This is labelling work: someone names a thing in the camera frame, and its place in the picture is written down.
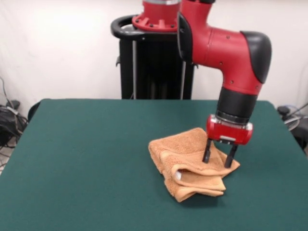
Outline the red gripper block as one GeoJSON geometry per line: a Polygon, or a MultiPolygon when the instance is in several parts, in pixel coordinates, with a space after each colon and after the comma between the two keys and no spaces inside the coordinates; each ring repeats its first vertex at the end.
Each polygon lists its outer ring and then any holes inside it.
{"type": "Polygon", "coordinates": [[[253,124],[248,122],[246,125],[231,124],[218,119],[215,115],[210,115],[206,122],[206,140],[203,162],[208,163],[211,155],[213,140],[233,143],[230,153],[225,161],[225,168],[230,168],[238,149],[238,145],[246,145],[253,133],[253,124]]]}

